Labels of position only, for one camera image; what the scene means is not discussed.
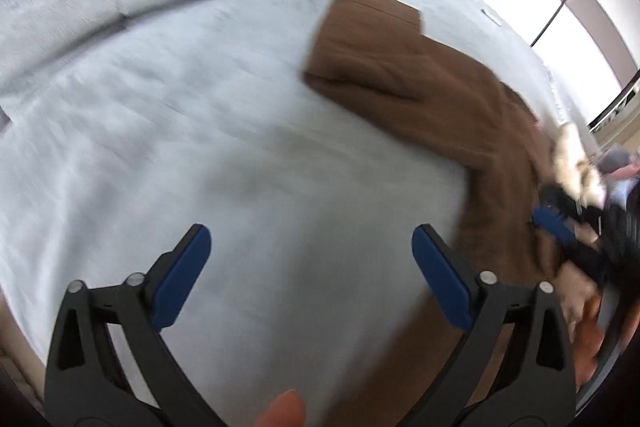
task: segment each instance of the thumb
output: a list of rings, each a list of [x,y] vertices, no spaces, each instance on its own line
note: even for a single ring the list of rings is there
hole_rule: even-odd
[[[305,420],[305,403],[292,390],[276,397],[258,416],[254,427],[303,427]]]

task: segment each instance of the folded brown fabric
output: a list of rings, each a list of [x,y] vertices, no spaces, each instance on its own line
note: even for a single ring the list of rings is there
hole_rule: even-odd
[[[550,141],[519,95],[487,67],[423,36],[417,10],[395,0],[334,0],[304,79],[399,139],[468,168],[455,247],[474,269],[525,285],[553,277],[559,262],[553,240],[530,223],[538,184],[552,175]],[[395,425],[459,337],[427,299],[360,392],[338,404],[326,425]],[[507,338],[498,343],[484,391]]]

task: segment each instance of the bed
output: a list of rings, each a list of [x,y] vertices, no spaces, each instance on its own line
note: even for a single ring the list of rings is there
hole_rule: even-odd
[[[553,132],[548,71],[484,1],[400,1]],[[452,239],[466,174],[300,81],[330,2],[0,0],[0,286],[42,360],[69,281],[119,283],[198,222],[212,256],[163,336],[220,416],[296,388],[318,425],[357,386],[428,291],[411,231]]]

